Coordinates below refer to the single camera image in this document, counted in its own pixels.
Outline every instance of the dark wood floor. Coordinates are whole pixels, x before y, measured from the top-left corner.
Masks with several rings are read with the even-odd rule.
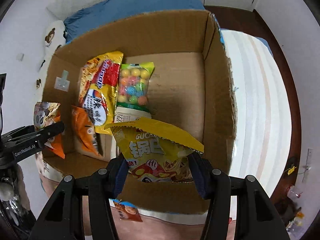
[[[268,42],[283,78],[291,111],[292,135],[288,158],[296,157],[295,166],[298,166],[301,152],[301,119],[299,102],[290,68],[276,38],[255,10],[253,12],[249,12],[240,9],[216,6],[206,6],[205,8],[215,14],[221,28],[241,31],[252,36],[264,38]],[[298,169],[296,169],[290,176],[282,177],[280,179],[271,196],[273,203],[276,203],[286,197],[285,191],[289,185],[295,184],[297,171]]]

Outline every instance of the cardboard box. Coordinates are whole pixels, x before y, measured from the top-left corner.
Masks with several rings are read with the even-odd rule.
[[[75,150],[71,105],[77,103],[80,69],[96,55],[119,50],[125,63],[152,61],[156,68],[148,88],[152,118],[189,132],[204,144],[203,157],[228,172],[235,138],[235,104],[229,60],[215,19],[204,10],[162,11],[102,26],[59,48],[50,62],[43,101],[61,103],[65,123],[65,160],[50,151],[44,160],[64,175],[91,175],[106,162]],[[68,92],[54,88],[68,71]],[[101,135],[104,151],[109,135]],[[154,211],[203,213],[208,201],[190,183],[143,183],[128,175],[119,199]]]

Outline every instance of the blue bedding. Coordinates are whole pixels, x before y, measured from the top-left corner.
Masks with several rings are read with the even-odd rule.
[[[64,20],[67,42],[101,25],[145,12],[202,9],[200,0],[105,0]]]

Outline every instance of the white wall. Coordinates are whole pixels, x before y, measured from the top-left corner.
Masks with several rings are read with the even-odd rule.
[[[300,167],[308,148],[313,149],[306,183],[302,175],[296,182],[303,190],[299,205],[306,215],[302,236],[320,209],[320,27],[303,0],[259,0],[255,9],[280,44],[296,86],[302,126]]]
[[[44,32],[56,20],[46,10],[53,0],[15,0],[0,23],[0,73],[7,73],[4,89],[3,133],[33,124],[37,70],[44,57]],[[18,53],[23,61],[17,61]],[[39,216],[47,195],[33,156],[20,162],[31,210]]]

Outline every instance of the candy bag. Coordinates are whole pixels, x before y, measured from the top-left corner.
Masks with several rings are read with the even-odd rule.
[[[147,91],[154,68],[153,62],[122,64],[117,106],[149,112],[146,107]]]
[[[59,103],[37,102],[35,105],[33,124],[35,130],[60,121]],[[62,149],[62,136],[58,134],[51,137],[44,145],[61,158],[65,158]]]
[[[82,142],[84,151],[99,155],[97,135],[94,132],[94,125],[88,117],[85,109],[72,106],[72,128]]]
[[[107,125],[132,175],[142,182],[192,181],[187,156],[204,146],[184,130],[141,117]]]
[[[79,104],[87,111],[96,133],[111,134],[103,127],[114,119],[122,59],[123,53],[109,52],[88,61],[83,68]]]

